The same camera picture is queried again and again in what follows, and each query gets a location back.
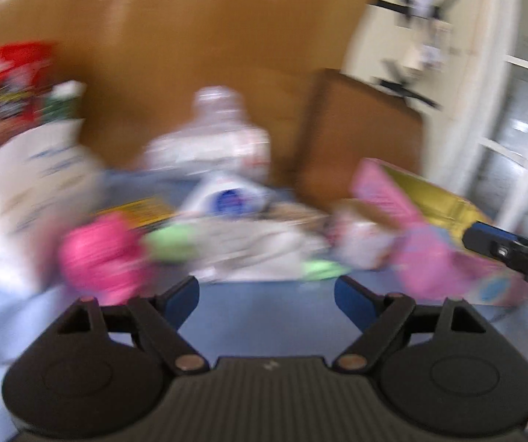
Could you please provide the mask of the pink knitted sock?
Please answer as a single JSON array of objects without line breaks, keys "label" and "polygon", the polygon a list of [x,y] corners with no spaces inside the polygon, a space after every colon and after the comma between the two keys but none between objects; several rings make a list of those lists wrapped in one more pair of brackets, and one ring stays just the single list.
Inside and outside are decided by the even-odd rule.
[{"label": "pink knitted sock", "polygon": [[154,276],[141,232],[120,213],[103,214],[65,235],[58,260],[67,281],[103,305],[124,304]]}]

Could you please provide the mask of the yellow small packet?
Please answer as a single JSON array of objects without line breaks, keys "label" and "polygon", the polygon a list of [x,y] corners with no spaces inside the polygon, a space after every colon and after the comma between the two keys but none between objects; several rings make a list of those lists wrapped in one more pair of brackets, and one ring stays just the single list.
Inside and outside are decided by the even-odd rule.
[{"label": "yellow small packet", "polygon": [[169,218],[174,217],[175,208],[158,197],[147,197],[125,204],[117,204],[117,206],[98,211],[96,214],[121,214],[131,228],[149,228],[163,225]]}]

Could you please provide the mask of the white blue wipes packet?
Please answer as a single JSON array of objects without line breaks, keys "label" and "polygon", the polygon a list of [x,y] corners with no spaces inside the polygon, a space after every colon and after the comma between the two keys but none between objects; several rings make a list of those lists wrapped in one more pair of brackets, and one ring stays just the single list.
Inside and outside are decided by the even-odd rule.
[{"label": "white blue wipes packet", "polygon": [[236,173],[207,173],[177,210],[180,218],[244,218],[261,214],[274,190]]}]

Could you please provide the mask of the bag of cotton swabs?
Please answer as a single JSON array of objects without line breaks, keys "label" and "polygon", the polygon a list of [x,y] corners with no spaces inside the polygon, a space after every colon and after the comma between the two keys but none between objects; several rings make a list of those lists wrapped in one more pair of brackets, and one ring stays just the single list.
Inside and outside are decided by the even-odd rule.
[{"label": "bag of cotton swabs", "polygon": [[267,221],[282,221],[303,232],[324,232],[329,214],[294,201],[273,201],[260,214]]}]

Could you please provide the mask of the round food can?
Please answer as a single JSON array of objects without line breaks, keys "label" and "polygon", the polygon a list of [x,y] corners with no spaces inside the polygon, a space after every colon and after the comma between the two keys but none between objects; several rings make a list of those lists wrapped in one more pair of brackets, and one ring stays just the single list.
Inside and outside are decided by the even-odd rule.
[{"label": "round food can", "polygon": [[337,259],[361,270],[380,269],[401,233],[401,225],[389,214],[355,199],[335,204],[326,229]]}]

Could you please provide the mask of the blue striped tablecloth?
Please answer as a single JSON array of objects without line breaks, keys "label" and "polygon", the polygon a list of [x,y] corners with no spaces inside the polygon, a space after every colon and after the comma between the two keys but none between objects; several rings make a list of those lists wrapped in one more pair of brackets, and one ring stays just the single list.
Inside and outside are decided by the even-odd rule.
[{"label": "blue striped tablecloth", "polygon": [[[179,204],[191,189],[190,184],[113,171],[101,183],[107,207],[149,196]],[[355,271],[352,278],[376,293],[407,292],[392,269]],[[335,304],[334,280],[201,283],[198,306],[182,324],[181,335],[211,363],[219,356],[308,355],[331,363],[360,335]],[[10,363],[79,296],[61,276],[34,297],[0,290],[0,387]],[[475,308],[528,359],[528,299],[512,308]],[[0,395],[0,441],[15,435]]]}]

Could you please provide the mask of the pink metal tin box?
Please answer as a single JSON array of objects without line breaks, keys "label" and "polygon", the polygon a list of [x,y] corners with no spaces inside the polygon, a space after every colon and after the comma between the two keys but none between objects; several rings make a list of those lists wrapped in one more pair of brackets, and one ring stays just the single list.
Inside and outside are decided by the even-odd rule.
[{"label": "pink metal tin box", "polygon": [[463,297],[471,304],[496,306],[528,299],[522,276],[464,248],[464,231],[489,220],[469,201],[376,159],[359,164],[351,194],[400,225],[389,266],[411,297]]}]

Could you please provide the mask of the plastic bag of paper cups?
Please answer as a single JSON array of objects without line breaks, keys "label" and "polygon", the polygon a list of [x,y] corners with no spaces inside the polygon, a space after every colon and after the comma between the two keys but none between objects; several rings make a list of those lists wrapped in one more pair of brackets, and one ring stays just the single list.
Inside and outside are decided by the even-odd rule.
[{"label": "plastic bag of paper cups", "polygon": [[193,119],[153,139],[143,155],[146,170],[180,180],[225,171],[264,182],[270,160],[268,132],[251,123],[242,96],[225,86],[197,91]]}]

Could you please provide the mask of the white tissue pack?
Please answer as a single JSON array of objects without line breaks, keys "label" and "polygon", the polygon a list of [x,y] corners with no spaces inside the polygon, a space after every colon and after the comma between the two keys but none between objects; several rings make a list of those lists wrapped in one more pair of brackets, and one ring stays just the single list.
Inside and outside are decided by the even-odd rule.
[{"label": "white tissue pack", "polygon": [[77,140],[82,122],[43,124],[0,147],[0,289],[44,291],[62,238],[103,200],[103,166]]}]

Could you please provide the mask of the brown woven chair cushion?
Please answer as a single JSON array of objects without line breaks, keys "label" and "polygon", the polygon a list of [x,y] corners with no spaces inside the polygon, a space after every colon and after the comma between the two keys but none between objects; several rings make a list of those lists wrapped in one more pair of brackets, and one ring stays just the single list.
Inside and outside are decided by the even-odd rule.
[{"label": "brown woven chair cushion", "polygon": [[291,168],[299,200],[330,208],[350,195],[364,159],[422,169],[422,115],[396,96],[336,69],[316,73]]}]

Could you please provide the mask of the green white tube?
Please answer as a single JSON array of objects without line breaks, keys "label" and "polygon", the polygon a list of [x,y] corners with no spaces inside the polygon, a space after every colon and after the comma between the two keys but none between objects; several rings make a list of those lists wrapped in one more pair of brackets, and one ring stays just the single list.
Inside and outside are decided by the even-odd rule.
[{"label": "green white tube", "polygon": [[43,98],[41,122],[78,119],[86,84],[70,80],[54,85]]}]

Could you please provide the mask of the red snack box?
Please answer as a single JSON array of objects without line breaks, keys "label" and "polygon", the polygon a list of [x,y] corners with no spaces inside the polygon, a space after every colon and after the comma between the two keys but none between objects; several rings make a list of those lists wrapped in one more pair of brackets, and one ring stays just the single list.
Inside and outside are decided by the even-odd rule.
[{"label": "red snack box", "polygon": [[39,124],[55,47],[51,41],[0,46],[0,147]]}]

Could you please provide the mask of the wooden wall panel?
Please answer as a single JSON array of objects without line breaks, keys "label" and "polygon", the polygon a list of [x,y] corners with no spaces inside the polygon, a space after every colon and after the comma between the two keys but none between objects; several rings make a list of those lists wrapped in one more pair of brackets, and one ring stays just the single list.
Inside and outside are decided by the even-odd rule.
[{"label": "wooden wall panel", "polygon": [[313,74],[341,65],[367,0],[0,0],[0,45],[50,40],[53,73],[86,84],[83,144],[131,166],[185,123],[205,86],[240,92],[285,180]]}]

